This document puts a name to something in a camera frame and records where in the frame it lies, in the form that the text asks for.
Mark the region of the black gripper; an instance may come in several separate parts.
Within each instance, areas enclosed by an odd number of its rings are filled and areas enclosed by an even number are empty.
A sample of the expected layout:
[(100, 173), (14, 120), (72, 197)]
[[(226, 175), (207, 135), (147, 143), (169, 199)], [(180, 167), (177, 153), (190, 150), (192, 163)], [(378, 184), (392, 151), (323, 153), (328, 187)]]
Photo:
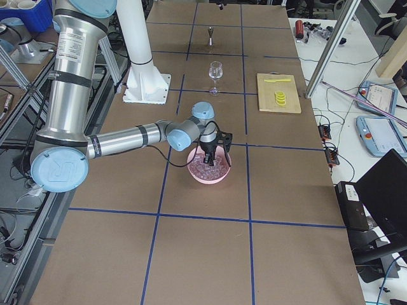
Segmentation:
[(214, 166), (214, 159), (215, 159), (214, 154), (216, 153), (217, 140), (215, 139), (210, 142), (200, 141), (200, 148), (205, 153), (204, 163), (205, 164), (209, 163), (209, 166)]

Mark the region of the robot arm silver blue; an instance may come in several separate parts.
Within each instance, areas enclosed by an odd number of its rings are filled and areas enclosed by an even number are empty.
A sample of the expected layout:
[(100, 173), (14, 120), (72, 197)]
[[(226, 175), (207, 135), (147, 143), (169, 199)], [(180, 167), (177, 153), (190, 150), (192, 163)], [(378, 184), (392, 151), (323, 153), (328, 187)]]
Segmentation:
[(161, 120), (127, 130), (85, 135), (85, 117), (99, 41), (107, 35), (109, 17), (117, 14), (130, 70), (126, 102), (164, 104), (170, 75), (153, 63), (140, 1), (58, 1), (55, 21), (60, 27), (47, 119), (37, 132), (31, 154), (31, 177), (44, 190), (64, 193), (88, 175), (90, 159), (168, 142), (182, 151), (197, 142), (204, 162), (212, 165), (221, 136), (210, 103), (199, 102), (182, 123)]

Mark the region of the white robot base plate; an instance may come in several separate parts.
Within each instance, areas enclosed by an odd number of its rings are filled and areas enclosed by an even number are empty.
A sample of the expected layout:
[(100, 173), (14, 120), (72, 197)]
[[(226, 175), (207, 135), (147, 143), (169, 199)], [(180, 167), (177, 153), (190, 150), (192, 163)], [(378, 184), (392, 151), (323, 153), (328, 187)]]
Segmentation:
[(165, 104), (171, 81), (170, 74), (162, 74), (153, 62), (132, 64), (123, 101), (139, 104)]

